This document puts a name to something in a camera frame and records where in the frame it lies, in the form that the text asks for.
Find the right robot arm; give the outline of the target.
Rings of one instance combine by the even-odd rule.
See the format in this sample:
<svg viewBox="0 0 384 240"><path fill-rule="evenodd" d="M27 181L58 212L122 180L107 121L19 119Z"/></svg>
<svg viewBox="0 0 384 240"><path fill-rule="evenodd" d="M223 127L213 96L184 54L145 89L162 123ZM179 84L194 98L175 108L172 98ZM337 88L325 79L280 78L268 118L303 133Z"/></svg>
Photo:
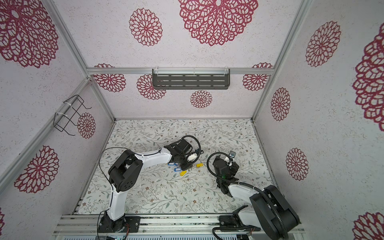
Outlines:
<svg viewBox="0 0 384 240"><path fill-rule="evenodd" d="M213 161L214 170L209 170L216 177L217 187L224 195L245 201L246 204L232 212L231 215L219 217L220 226L216 231L264 231L271 240L287 240L289 231L301 221L298 214L285 199L280 190L269 185L259 189L250 184L240 182L235 177L240 166L232 156L219 154Z"/></svg>

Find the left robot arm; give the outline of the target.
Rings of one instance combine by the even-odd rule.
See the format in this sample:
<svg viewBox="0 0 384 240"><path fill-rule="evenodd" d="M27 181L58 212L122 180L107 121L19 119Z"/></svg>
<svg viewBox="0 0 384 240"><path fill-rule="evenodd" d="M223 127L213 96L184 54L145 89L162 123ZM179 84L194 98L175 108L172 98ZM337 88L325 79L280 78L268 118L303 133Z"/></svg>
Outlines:
<svg viewBox="0 0 384 240"><path fill-rule="evenodd" d="M138 225L126 219L125 207L128 190L134 187L141 171L161 164L174 164L186 171L203 152L199 140L191 135L151 152L135 153L126 149L104 175L111 185L111 200L98 220L97 233L136 233Z"/></svg>

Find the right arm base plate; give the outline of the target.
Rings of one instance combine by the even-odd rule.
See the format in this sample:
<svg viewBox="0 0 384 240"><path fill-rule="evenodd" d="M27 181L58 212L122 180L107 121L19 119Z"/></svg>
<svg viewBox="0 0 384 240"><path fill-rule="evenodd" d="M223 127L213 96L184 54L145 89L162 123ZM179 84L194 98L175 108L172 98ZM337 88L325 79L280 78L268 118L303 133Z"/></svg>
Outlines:
<svg viewBox="0 0 384 240"><path fill-rule="evenodd" d="M235 215L221 215L219 216L220 230L223 232L230 231L248 231L259 232L261 228L255 226L244 225L240 218Z"/></svg>

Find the grey slotted wall shelf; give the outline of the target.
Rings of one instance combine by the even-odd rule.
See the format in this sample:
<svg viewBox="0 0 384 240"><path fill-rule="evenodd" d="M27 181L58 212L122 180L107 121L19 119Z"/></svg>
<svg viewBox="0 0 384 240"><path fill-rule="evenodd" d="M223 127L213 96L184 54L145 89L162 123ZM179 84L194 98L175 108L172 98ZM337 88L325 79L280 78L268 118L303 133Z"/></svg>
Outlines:
<svg viewBox="0 0 384 240"><path fill-rule="evenodd" d="M156 90L227 90L230 86L229 69L218 71L152 70L152 84Z"/></svg>

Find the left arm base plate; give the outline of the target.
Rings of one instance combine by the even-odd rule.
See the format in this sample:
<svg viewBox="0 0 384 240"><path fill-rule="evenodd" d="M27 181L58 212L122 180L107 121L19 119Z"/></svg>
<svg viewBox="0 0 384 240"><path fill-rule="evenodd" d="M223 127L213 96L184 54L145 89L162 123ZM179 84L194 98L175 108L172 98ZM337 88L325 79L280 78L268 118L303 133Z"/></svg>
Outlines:
<svg viewBox="0 0 384 240"><path fill-rule="evenodd" d="M112 221L108 215L104 215L98 225L98 233L137 233L141 217L121 217Z"/></svg>

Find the aluminium front rail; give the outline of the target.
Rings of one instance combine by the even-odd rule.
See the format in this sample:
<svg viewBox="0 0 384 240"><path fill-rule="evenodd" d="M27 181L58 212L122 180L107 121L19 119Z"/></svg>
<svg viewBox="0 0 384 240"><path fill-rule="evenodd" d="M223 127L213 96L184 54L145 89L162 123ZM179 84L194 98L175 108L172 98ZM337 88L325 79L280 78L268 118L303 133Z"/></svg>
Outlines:
<svg viewBox="0 0 384 240"><path fill-rule="evenodd" d="M222 214L127 214L126 217L140 218L136 233L132 235L177 235L186 234L211 234L212 228L218 227L219 217ZM99 224L98 215L63 215L61 216L53 236L95 236Z"/></svg>

